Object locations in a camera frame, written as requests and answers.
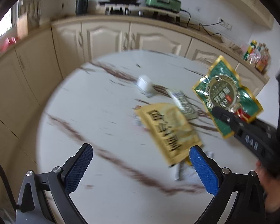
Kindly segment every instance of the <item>circular label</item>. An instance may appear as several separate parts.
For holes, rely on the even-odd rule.
[[[214,106],[231,108],[235,105],[237,92],[233,84],[222,78],[213,78],[209,87],[209,97]]]

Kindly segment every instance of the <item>blue gripper pad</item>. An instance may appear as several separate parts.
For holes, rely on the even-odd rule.
[[[219,191],[219,181],[215,172],[207,163],[208,157],[202,152],[199,146],[193,146],[190,149],[190,161],[193,164],[198,176],[203,183],[206,191],[216,195]]]
[[[93,157],[93,149],[92,146],[87,144],[83,145],[80,150],[77,152],[77,154],[72,157],[76,158],[75,163],[73,163],[72,167],[67,172],[66,176],[64,177],[64,184],[65,184],[65,192],[67,194],[74,192],[80,180],[82,179],[90,161]]]

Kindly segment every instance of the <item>window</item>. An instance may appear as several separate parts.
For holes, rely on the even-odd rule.
[[[0,21],[0,36],[5,34],[8,30],[12,28],[11,23],[11,9],[4,15]]]

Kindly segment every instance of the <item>black canister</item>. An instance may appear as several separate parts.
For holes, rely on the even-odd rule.
[[[83,15],[87,13],[88,0],[76,1],[76,15]]]

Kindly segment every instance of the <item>metal screw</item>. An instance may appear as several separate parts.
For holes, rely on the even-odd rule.
[[[252,175],[253,177],[256,177],[256,176],[257,176],[257,173],[256,173],[255,171],[251,171],[250,173],[251,173],[251,175]]]
[[[227,168],[227,167],[224,167],[222,169],[222,172],[225,173],[225,174],[229,174],[230,173],[230,170]]]
[[[33,171],[32,171],[32,170],[29,170],[29,171],[26,173],[27,176],[31,176],[32,174],[33,174]]]
[[[59,173],[61,171],[61,167],[55,167],[54,169],[53,169],[53,172],[54,173]]]

